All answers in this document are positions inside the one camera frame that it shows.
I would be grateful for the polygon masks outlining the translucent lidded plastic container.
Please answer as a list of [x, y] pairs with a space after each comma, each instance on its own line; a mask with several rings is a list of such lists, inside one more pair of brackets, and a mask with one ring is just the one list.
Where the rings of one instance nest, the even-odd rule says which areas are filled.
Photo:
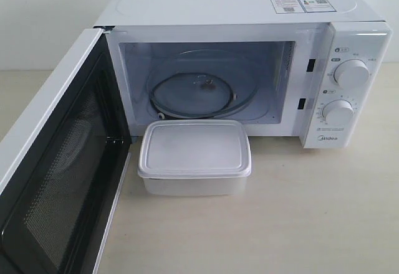
[[225, 196], [245, 191], [252, 156], [234, 120], [163, 120], [143, 136], [138, 175], [158, 196]]

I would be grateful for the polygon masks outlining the white microwave door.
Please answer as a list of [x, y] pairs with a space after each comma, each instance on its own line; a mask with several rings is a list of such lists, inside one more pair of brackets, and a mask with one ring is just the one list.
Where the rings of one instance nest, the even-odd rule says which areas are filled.
[[1, 272], [96, 273], [131, 143], [107, 42], [84, 30], [1, 141]]

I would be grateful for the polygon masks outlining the glass microwave turntable plate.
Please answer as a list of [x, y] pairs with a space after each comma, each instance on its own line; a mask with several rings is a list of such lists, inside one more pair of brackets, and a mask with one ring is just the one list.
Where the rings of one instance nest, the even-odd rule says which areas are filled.
[[153, 107], [167, 118], [217, 118], [249, 104], [258, 90], [256, 67], [223, 50], [186, 51], [154, 66], [147, 81]]

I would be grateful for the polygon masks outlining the white Midea microwave oven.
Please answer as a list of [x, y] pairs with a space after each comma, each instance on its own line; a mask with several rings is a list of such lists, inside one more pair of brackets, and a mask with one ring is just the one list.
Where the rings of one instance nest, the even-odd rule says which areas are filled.
[[[131, 135], [167, 118], [148, 96], [152, 68], [191, 50], [223, 50], [256, 67], [258, 90], [233, 114], [249, 136], [297, 136], [305, 148], [348, 145], [391, 37], [391, 29], [364, 0], [329, 0], [336, 12], [277, 14], [271, 0], [111, 0], [95, 26], [107, 42]], [[367, 83], [340, 88], [335, 69], [359, 59]], [[354, 116], [328, 125], [326, 104], [348, 101]]]

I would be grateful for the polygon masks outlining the white printed instruction sheet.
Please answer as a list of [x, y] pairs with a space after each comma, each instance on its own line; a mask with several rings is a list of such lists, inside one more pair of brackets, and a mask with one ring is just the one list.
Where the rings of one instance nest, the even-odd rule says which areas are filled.
[[336, 12], [329, 0], [271, 0], [277, 14]]

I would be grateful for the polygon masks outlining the lower white timer knob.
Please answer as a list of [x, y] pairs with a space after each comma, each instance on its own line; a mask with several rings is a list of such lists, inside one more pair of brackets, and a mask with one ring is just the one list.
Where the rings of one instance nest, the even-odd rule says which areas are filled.
[[322, 110], [322, 117], [328, 125], [346, 125], [354, 116], [352, 105], [346, 100], [332, 101]]

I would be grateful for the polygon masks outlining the upper white control knob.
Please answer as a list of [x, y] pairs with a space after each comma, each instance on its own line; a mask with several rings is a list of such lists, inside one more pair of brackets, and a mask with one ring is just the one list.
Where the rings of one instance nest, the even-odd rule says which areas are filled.
[[352, 89], [367, 83], [370, 72], [366, 64], [359, 59], [352, 59], [340, 64], [334, 72], [334, 80], [342, 89]]

